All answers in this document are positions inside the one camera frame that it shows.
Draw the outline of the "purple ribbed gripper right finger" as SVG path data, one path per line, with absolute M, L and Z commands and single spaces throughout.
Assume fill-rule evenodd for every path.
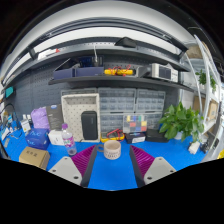
M 163 157 L 153 157 L 134 145 L 130 146 L 129 155 L 138 187 L 148 185 L 175 172 L 175 169 Z

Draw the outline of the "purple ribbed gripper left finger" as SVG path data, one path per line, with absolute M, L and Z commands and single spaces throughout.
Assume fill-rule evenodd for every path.
M 96 146 L 90 146 L 73 157 L 63 157 L 49 172 L 76 185 L 87 187 L 97 155 Z

